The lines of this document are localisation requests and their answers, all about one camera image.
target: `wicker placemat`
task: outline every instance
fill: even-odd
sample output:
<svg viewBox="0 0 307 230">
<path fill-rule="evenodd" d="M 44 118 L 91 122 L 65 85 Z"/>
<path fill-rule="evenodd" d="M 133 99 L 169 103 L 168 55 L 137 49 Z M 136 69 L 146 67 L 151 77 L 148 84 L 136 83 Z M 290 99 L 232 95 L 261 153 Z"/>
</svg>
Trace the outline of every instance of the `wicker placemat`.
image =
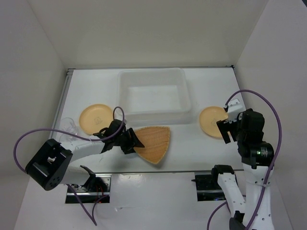
<svg viewBox="0 0 307 230">
<path fill-rule="evenodd" d="M 170 128 L 165 126 L 150 126 L 135 131 L 136 136 L 145 148 L 134 148 L 140 157 L 157 164 L 167 152 L 170 140 Z"/>
</svg>

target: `purple cable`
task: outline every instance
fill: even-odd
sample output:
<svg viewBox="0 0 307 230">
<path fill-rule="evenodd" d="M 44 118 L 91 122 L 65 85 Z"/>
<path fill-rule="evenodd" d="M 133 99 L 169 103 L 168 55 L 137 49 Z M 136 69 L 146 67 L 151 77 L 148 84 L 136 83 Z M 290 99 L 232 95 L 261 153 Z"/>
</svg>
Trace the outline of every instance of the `purple cable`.
<svg viewBox="0 0 307 230">
<path fill-rule="evenodd" d="M 227 100 L 227 102 L 226 102 L 226 105 L 228 105 L 228 103 L 230 102 L 230 100 L 231 100 L 235 95 L 237 95 L 237 94 L 240 93 L 240 92 L 249 92 L 249 93 L 252 93 L 252 94 L 257 95 L 258 97 L 260 97 L 262 100 L 265 101 L 266 104 L 268 104 L 268 106 L 272 109 L 272 111 L 273 111 L 273 113 L 274 113 L 274 115 L 275 115 L 275 117 L 276 117 L 277 126 L 278 126 L 278 143 L 277 143 L 275 155 L 274 155 L 274 157 L 273 157 L 273 159 L 272 159 L 272 162 L 271 162 L 271 164 L 270 164 L 270 166 L 269 166 L 269 168 L 268 168 L 268 171 L 267 171 L 267 173 L 266 173 L 266 175 L 265 175 L 265 177 L 264 177 L 263 184 L 266 185 L 267 182 L 268 182 L 269 176 L 270 176 L 270 172 L 271 172 L 271 170 L 272 170 L 273 167 L 274 167 L 274 163 L 275 163 L 276 158 L 277 158 L 277 156 L 278 156 L 278 154 L 279 154 L 279 150 L 280 150 L 280 147 L 281 147 L 281 144 L 282 144 L 282 136 L 283 136 L 283 134 L 282 134 L 282 124 L 281 124 L 280 118 L 279 118 L 279 116 L 278 116 L 278 114 L 277 114 L 277 111 L 276 111 L 276 109 L 273 107 L 273 105 L 272 105 L 264 96 L 262 96 L 261 94 L 255 92 L 255 91 L 252 91 L 252 90 L 239 90 L 239 91 L 235 92 L 234 94 L 232 94 L 232 95 L 230 96 L 230 98 L 229 98 L 229 99 Z M 265 187 L 262 187 L 262 190 L 261 190 L 261 193 L 260 193 L 260 196 L 259 196 L 258 203 L 257 203 L 256 208 L 255 208 L 255 211 L 254 211 L 254 213 L 253 213 L 253 215 L 252 215 L 250 221 L 248 222 L 247 226 L 245 227 L 245 230 L 249 230 L 250 226 L 253 224 L 253 222 L 254 222 L 254 220 L 255 220 L 255 218 L 256 218 L 256 216 L 257 216 L 257 213 L 258 213 L 258 211 L 259 211 L 260 205 L 261 205 L 261 203 L 262 203 L 262 199 L 263 199 L 263 196 L 264 196 L 264 192 L 265 192 Z"/>
<path fill-rule="evenodd" d="M 66 134 L 66 135 L 69 135 L 69 136 L 72 136 L 72 137 L 75 137 L 75 138 L 79 138 L 79 139 L 82 139 L 82 140 L 87 140 L 87 141 L 105 141 L 105 140 L 108 140 L 108 139 L 114 137 L 114 136 L 121 130 L 121 128 L 123 127 L 123 125 L 124 125 L 124 123 L 125 123 L 125 114 L 124 114 L 124 110 L 123 110 L 121 107 L 119 107 L 119 106 L 115 107 L 114 110 L 113 110 L 113 119 L 114 119 L 114 116 L 115 116 L 115 110 L 116 110 L 116 109 L 120 109 L 120 110 L 121 110 L 121 112 L 122 112 L 122 114 L 123 114 L 123 119 L 122 119 L 122 121 L 121 121 L 121 124 L 120 124 L 118 130 L 116 130 L 115 133 L 113 133 L 112 135 L 110 135 L 110 136 L 108 136 L 108 137 L 106 137 L 106 138 L 102 138 L 102 139 L 88 139 L 88 138 L 80 137 L 80 136 L 78 136 L 78 135 L 75 135 L 75 134 L 72 134 L 72 133 L 69 133 L 69 132 L 65 132 L 65 131 L 58 130 L 58 129 L 53 129 L 53 128 L 37 128 L 37 129 L 33 129 L 33 130 L 29 131 L 29 132 L 26 132 L 25 134 L 23 134 L 21 137 L 18 138 L 18 140 L 16 141 L 15 146 L 14 146 L 13 157 L 14 157 L 14 161 L 15 161 L 16 165 L 18 166 L 18 168 L 19 168 L 21 171 L 23 171 L 24 173 L 26 173 L 25 169 L 20 165 L 20 163 L 19 163 L 18 160 L 17 160 L 16 151 L 17 151 L 17 146 L 18 146 L 19 142 L 20 142 L 25 136 L 27 136 L 27 135 L 29 135 L 29 134 L 31 134 L 31 133 L 35 133 L 35 132 L 39 132 L 39 131 L 53 131 L 53 132 L 63 133 L 63 134 Z M 85 213 L 86 213 L 86 214 L 88 215 L 88 217 L 92 220 L 92 222 L 97 226 L 97 223 L 96 223 L 95 218 L 94 218 L 94 208 L 95 208 L 96 204 L 97 204 L 100 200 L 102 200 L 103 198 L 105 198 L 106 196 L 103 196 L 103 197 L 99 198 L 99 199 L 95 202 L 95 204 L 94 204 L 94 206 L 93 206 L 93 209 L 92 209 L 92 215 L 93 215 L 93 216 L 91 216 L 91 214 L 86 210 L 84 204 L 82 203 L 81 199 L 78 197 L 78 195 L 76 194 L 76 192 L 74 191 L 74 189 L 73 189 L 69 184 L 67 184 L 67 186 L 68 186 L 68 188 L 74 193 L 76 199 L 78 200 L 79 204 L 81 205 L 81 207 L 83 208 L 83 210 L 85 211 Z"/>
<path fill-rule="evenodd" d="M 223 207 L 223 206 L 226 205 L 226 204 L 227 204 L 227 201 L 225 201 L 224 203 L 222 203 L 220 206 L 218 206 L 218 207 L 212 212 L 212 214 L 211 214 L 210 217 L 209 217 L 208 223 L 207 223 L 207 230 L 209 230 L 209 228 L 210 228 L 210 222 L 211 222 L 213 216 L 215 215 L 215 213 L 216 213 L 221 207 Z"/>
</svg>

